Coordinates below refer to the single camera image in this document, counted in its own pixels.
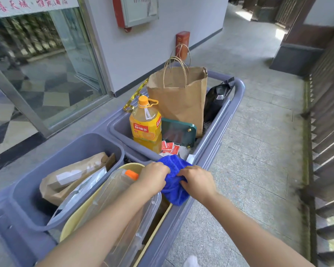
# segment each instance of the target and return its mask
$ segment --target orange juice bottle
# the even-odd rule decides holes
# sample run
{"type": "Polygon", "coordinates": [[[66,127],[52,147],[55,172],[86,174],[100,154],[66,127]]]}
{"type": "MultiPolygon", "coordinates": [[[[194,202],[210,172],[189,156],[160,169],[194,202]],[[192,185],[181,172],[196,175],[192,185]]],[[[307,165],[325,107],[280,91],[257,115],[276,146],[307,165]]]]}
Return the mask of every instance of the orange juice bottle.
{"type": "Polygon", "coordinates": [[[161,114],[152,108],[157,104],[157,100],[149,99],[144,95],[140,96],[138,106],[130,115],[130,125],[134,141],[159,154],[162,144],[161,114]]]}

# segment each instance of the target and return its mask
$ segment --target transparent plastic lid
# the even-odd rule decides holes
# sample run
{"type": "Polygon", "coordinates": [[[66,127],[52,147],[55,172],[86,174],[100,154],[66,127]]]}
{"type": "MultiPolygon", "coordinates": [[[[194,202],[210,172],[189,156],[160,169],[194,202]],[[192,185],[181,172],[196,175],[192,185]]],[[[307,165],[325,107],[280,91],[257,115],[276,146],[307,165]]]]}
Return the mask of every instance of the transparent plastic lid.
{"type": "MultiPolygon", "coordinates": [[[[127,174],[125,169],[118,169],[111,174],[76,228],[96,216],[133,184],[133,178],[127,174]]],[[[158,193],[136,213],[107,254],[102,266],[128,267],[131,265],[136,253],[142,249],[143,238],[151,225],[161,199],[161,193],[158,193]]]]}

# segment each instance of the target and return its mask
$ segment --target white wall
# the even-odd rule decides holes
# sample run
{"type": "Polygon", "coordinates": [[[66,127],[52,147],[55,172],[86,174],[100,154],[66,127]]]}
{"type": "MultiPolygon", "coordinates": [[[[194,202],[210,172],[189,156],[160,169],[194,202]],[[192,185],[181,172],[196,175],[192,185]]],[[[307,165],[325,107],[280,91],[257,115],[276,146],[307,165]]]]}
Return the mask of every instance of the white wall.
{"type": "Polygon", "coordinates": [[[316,0],[304,24],[334,27],[334,0],[316,0]]]}
{"type": "Polygon", "coordinates": [[[113,92],[165,62],[178,32],[190,31],[192,46],[222,28],[227,1],[158,0],[160,18],[125,33],[117,26],[112,0],[87,0],[113,92]]]}

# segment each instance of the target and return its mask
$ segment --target blue cloth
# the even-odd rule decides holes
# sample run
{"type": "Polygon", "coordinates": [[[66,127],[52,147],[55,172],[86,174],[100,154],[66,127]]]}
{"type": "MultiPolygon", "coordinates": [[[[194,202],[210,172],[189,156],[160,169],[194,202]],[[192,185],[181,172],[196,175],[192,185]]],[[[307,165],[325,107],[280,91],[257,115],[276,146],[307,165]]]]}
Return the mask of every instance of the blue cloth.
{"type": "Polygon", "coordinates": [[[179,182],[187,181],[187,179],[184,176],[176,175],[181,169],[184,169],[186,166],[191,166],[191,164],[189,164],[187,161],[184,161],[176,154],[162,157],[158,162],[162,162],[171,170],[171,172],[167,174],[165,178],[166,185],[161,192],[165,195],[170,203],[181,206],[183,202],[188,199],[189,194],[179,182]]]}

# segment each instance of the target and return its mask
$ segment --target yellow label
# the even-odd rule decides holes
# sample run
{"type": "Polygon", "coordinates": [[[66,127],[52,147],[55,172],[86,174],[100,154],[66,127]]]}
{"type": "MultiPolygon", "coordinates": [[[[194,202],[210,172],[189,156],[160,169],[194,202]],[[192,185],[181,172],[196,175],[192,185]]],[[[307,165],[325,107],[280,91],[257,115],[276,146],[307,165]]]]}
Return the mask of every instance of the yellow label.
{"type": "Polygon", "coordinates": [[[161,134],[161,114],[148,122],[139,122],[132,115],[130,115],[130,125],[132,135],[135,138],[146,139],[148,141],[156,141],[161,134]]]}

